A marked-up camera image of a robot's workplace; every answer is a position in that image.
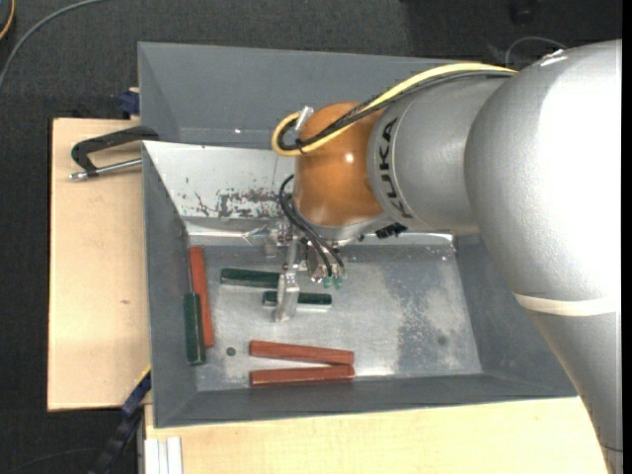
yellow cable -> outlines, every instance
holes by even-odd
[[[390,88],[389,90],[385,91],[384,93],[382,93],[379,97],[377,97],[375,100],[373,100],[370,104],[368,104],[364,109],[370,109],[378,104],[381,104],[383,102],[386,102],[390,99],[392,99],[393,97],[396,97],[397,95],[399,95],[400,93],[402,93],[403,91],[406,91],[407,89],[415,86],[416,84],[419,84],[423,81],[427,81],[429,79],[432,79],[433,77],[438,77],[441,75],[445,75],[445,74],[452,74],[452,73],[457,73],[457,72],[472,72],[472,71],[477,71],[477,72],[482,72],[482,71],[487,71],[487,72],[515,72],[514,70],[511,70],[510,68],[505,68],[505,67],[498,67],[495,65],[486,65],[484,63],[450,63],[449,65],[442,65],[441,67],[436,67],[436,68],[432,68],[430,70],[425,70],[424,72],[420,72],[417,75],[414,75],[413,77],[411,77],[410,79],[407,79],[406,81],[402,81],[401,83],[395,85],[394,87]],[[340,128],[338,130],[333,131],[332,133],[330,133],[329,135],[327,135],[326,137],[323,137],[322,139],[318,140],[317,142],[313,142],[311,144],[307,144],[305,146],[303,146],[301,149],[291,149],[291,150],[284,150],[281,149],[278,146],[277,140],[278,140],[278,136],[279,134],[293,121],[298,119],[300,113],[294,113],[290,116],[288,116],[287,118],[285,118],[283,121],[281,121],[278,126],[275,128],[275,131],[273,132],[273,136],[272,136],[272,148],[273,150],[278,153],[281,156],[300,156],[301,154],[305,154],[305,153],[309,153],[310,151],[313,151],[314,149],[319,148],[320,146],[326,144],[327,142],[331,141],[332,139],[338,137],[343,131],[345,131],[347,128],[349,128],[350,126],[352,126],[353,124],[356,123],[356,121],[354,121],[353,123]]]

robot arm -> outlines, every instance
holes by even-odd
[[[293,146],[280,144],[284,128],[273,138],[298,156],[295,214],[335,245],[389,226],[481,233],[612,472],[623,465],[621,57],[618,40],[516,75],[457,64],[423,89],[321,110]],[[378,117],[356,123],[371,107]]]

metal bracket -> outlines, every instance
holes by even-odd
[[[285,256],[285,271],[278,275],[278,285],[276,288],[276,307],[273,312],[275,321],[286,321],[296,314],[298,304],[298,293],[300,287],[296,279],[298,264],[296,257],[298,254],[298,238],[292,237],[287,246]]]

wooden board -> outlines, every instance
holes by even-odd
[[[605,474],[579,398],[154,429],[186,474]]]
[[[52,128],[48,409],[119,406],[149,363],[140,168],[68,175],[81,140],[137,121],[59,118]],[[137,158],[139,145],[95,155]]]

black cable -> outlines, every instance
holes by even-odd
[[[323,250],[323,248],[312,238],[310,237],[310,235],[307,233],[307,231],[305,230],[306,225],[300,223],[300,221],[298,220],[297,217],[295,217],[295,213],[293,213],[290,209],[289,206],[285,203],[284,199],[279,199],[279,204],[281,206],[281,209],[283,210],[283,213],[285,214],[285,216],[287,217],[287,219],[289,220],[289,222],[294,225],[296,228],[299,228],[300,230],[302,230],[303,232],[305,232],[305,237],[307,238],[307,240],[309,242],[312,243],[312,246],[314,247],[314,249],[316,250],[316,252],[320,255],[320,257],[323,259],[323,263],[325,264],[325,268],[327,269],[327,276],[331,277],[334,274],[334,269],[332,267],[331,262],[329,261],[329,259],[327,258],[327,255],[325,255],[325,251]]]
[[[359,119],[365,118],[371,113],[374,113],[376,111],[383,109],[386,106],[394,104],[395,102],[403,99],[404,97],[408,97],[412,95],[413,93],[417,93],[422,90],[429,89],[438,84],[443,84],[445,82],[452,82],[459,79],[471,78],[471,77],[511,77],[513,75],[514,75],[513,72],[502,72],[502,71],[494,72],[494,71],[483,70],[483,71],[458,72],[458,73],[447,74],[447,75],[439,76],[433,79],[421,81],[419,84],[411,86],[410,88],[404,90],[402,93],[395,95],[391,97],[390,99],[385,100],[384,102],[381,102],[380,104],[376,104],[375,106],[369,109],[366,109],[366,106],[368,106],[377,97],[374,97],[366,102],[363,102],[355,106],[353,109],[351,109],[347,113],[340,116],[334,122],[327,125],[321,131],[319,131],[316,135],[313,135],[312,137],[302,140],[300,142],[294,142],[293,144],[285,144],[283,142],[283,137],[293,125],[293,122],[291,122],[286,128],[284,128],[278,134],[277,144],[278,144],[278,147],[282,149],[283,151],[293,151],[296,149],[300,150],[301,147],[318,142],[319,140],[322,140],[323,138],[327,137],[334,131],[337,131],[346,126],[349,126],[350,124],[358,121]]]
[[[283,181],[283,183],[281,184],[280,189],[278,191],[278,203],[280,205],[280,208],[283,210],[283,213],[289,220],[289,222],[292,223],[292,225],[294,225],[296,228],[299,228],[300,230],[305,232],[305,237],[307,237],[309,242],[312,243],[312,246],[314,246],[314,249],[318,252],[320,257],[323,259],[323,262],[325,263],[325,267],[327,268],[327,275],[331,277],[334,273],[332,269],[332,265],[329,259],[327,258],[327,255],[325,255],[325,251],[323,250],[323,247],[320,245],[318,241],[319,239],[318,234],[314,232],[313,230],[311,230],[311,228],[309,228],[298,217],[298,215],[293,210],[293,208],[290,208],[289,204],[287,204],[285,201],[285,187],[287,186],[287,183],[289,183],[292,179],[294,179],[293,174],[291,176],[288,176],[285,179],[285,181]]]
[[[324,250],[327,250],[327,252],[336,260],[336,263],[341,267],[341,269],[345,268],[345,263],[334,248],[332,248],[320,235],[318,235],[311,227],[309,227],[298,217],[293,206],[286,203],[285,187],[292,179],[294,179],[293,175],[288,176],[281,184],[278,192],[278,203],[280,204],[281,209],[283,210],[289,221],[294,226],[305,232],[305,236],[312,243],[314,249],[316,249],[320,257],[323,259],[325,266],[327,267],[328,276],[331,276],[333,274],[333,271],[331,270],[331,263],[329,262],[329,259],[327,258]]]

